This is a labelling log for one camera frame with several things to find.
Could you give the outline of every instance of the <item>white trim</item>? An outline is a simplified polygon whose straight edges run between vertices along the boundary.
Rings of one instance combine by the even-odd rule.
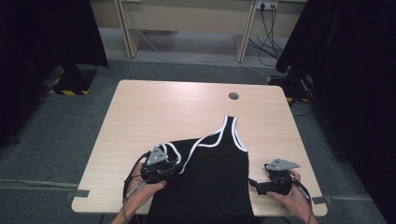
[[[170,147],[174,150],[175,154],[177,155],[177,162],[176,162],[176,164],[179,164],[179,163],[181,162],[181,155],[180,155],[180,153],[177,151],[175,145],[173,145],[172,143],[166,143],[166,145],[170,146]]]
[[[244,146],[244,144],[241,141],[241,138],[238,135],[238,132],[236,131],[235,123],[236,123],[236,118],[233,118],[233,126],[232,126],[232,130],[231,130],[231,134],[233,136],[233,142],[239,149],[241,149],[244,152],[247,152],[248,149]]]
[[[225,116],[225,117],[224,117],[224,121],[223,121],[223,125],[222,125],[221,128],[219,128],[217,131],[215,131],[215,132],[213,132],[213,133],[211,133],[211,134],[209,134],[209,135],[207,135],[207,136],[205,136],[205,137],[203,137],[203,138],[200,138],[200,139],[198,139],[198,141],[195,142],[195,144],[194,144],[194,145],[192,146],[192,148],[191,148],[189,157],[187,158],[186,162],[185,162],[184,165],[183,165],[183,169],[179,172],[180,175],[183,174],[184,170],[186,169],[187,163],[189,163],[189,161],[190,161],[190,158],[191,158],[191,156],[192,156],[192,153],[194,152],[194,150],[195,150],[197,147],[215,147],[215,146],[217,146],[217,145],[219,144],[219,142],[221,141],[221,137],[222,137],[222,135],[223,135],[223,133],[224,133],[225,126],[227,125],[227,119],[228,119],[228,116]],[[208,136],[212,136],[212,135],[215,135],[215,134],[217,134],[217,133],[220,133],[220,135],[219,135],[218,141],[217,141],[214,145],[200,144],[200,142],[202,142],[202,141],[203,141],[204,139],[206,139]]]

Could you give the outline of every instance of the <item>black tank top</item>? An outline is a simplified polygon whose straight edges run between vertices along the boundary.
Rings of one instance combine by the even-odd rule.
[[[225,117],[206,137],[158,145],[179,166],[154,194],[148,224],[260,223],[248,194],[248,150],[235,123],[236,118]]]

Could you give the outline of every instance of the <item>gripper camera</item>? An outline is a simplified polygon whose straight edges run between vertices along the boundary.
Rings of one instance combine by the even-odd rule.
[[[268,191],[273,191],[282,195],[288,195],[294,180],[291,177],[289,169],[298,168],[299,164],[275,159],[270,164],[265,163],[264,169],[268,172],[270,182],[258,183],[249,179],[250,186],[257,190],[259,195],[265,195]]]

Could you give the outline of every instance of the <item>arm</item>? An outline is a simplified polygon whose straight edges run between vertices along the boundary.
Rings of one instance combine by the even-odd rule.
[[[298,181],[301,181],[301,176],[297,172],[290,170],[291,174]],[[306,224],[318,224],[312,212],[310,204],[306,201],[305,196],[300,192],[295,185],[291,186],[288,195],[281,195],[275,192],[267,192],[267,196],[282,203],[284,207],[289,209],[295,216],[299,217]]]
[[[134,169],[132,176],[136,176],[128,186],[128,192],[137,185],[136,191],[129,197],[122,208],[120,209],[117,216],[111,222],[112,224],[125,224],[134,216],[134,213],[143,204],[145,204],[149,198],[158,190],[163,189],[166,182],[163,180],[157,184],[146,184],[142,177],[140,177],[140,170],[143,163],[139,163]]]

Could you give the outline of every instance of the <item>wooden table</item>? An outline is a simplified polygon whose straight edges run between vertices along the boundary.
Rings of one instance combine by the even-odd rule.
[[[232,100],[230,92],[239,99]],[[206,136],[224,116],[237,118],[236,128],[248,149],[249,177],[268,181],[262,169],[275,158],[301,165],[296,169],[312,197],[321,192],[285,95],[279,87],[238,84],[123,80],[114,94],[90,160],[78,186],[88,197],[75,197],[72,208],[83,213],[118,213],[123,180],[136,160],[154,145]],[[255,216],[289,216],[267,196],[249,191]],[[149,211],[150,201],[137,214]],[[324,216],[325,204],[314,204]]]

